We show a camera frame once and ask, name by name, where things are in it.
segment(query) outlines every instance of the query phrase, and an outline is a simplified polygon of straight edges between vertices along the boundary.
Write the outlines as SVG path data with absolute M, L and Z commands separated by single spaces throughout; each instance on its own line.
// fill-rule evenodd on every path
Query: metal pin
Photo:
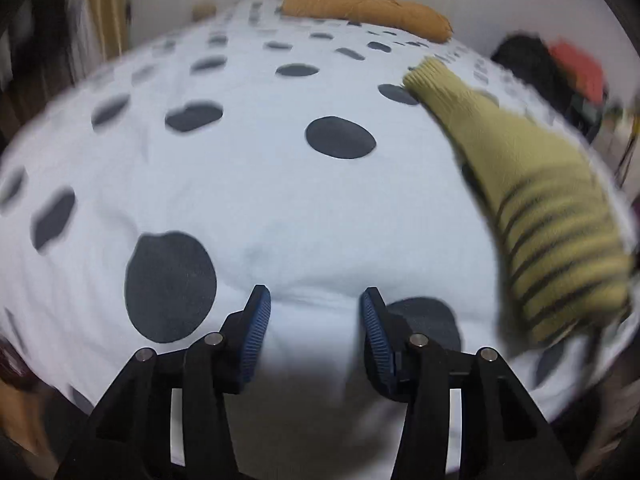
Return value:
M 149 361 L 154 355 L 156 355 L 156 351 L 153 348 L 141 348 L 136 352 L 136 359 L 143 363 Z
M 225 337 L 220 332 L 211 332 L 204 336 L 204 343 L 209 346 L 218 346 L 225 340 Z
M 498 358 L 498 352 L 493 348 L 483 348 L 480 351 L 480 357 L 485 361 L 495 361 Z
M 411 343 L 411 345 L 413 346 L 417 346 L 418 348 L 421 348 L 429 344 L 429 338 L 424 334 L 415 333 L 409 336 L 409 343 Z

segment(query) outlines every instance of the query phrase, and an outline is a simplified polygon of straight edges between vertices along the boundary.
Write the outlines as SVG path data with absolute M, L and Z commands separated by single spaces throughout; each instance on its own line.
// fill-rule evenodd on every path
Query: polka dot bedsheet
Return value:
M 436 56 L 501 107 L 580 146 L 578 136 L 456 40 L 290 18 L 278 4 L 245 0 L 133 50 L 8 148 L 2 334 L 89 411 L 136 349 L 186 348 L 267 285 L 256 377 L 228 399 L 239 465 L 259 478 L 389 478 L 404 405 L 364 374 L 358 297 L 368 286 L 448 348 L 498 349 L 556 416 L 582 384 L 586 340 L 527 349 L 509 328 L 491 228 L 402 76 Z M 592 159 L 631 247 L 628 206 Z M 607 332 L 596 376 L 637 325 L 634 310 Z M 176 395 L 178 463 L 179 412 Z M 454 392 L 449 468 L 460 418 Z

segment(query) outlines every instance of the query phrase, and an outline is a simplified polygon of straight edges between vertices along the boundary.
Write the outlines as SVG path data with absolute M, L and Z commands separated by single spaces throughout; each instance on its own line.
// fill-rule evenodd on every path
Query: pillow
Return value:
M 431 7 L 399 0 L 284 0 L 282 13 L 401 28 L 436 43 L 452 33 L 449 20 Z

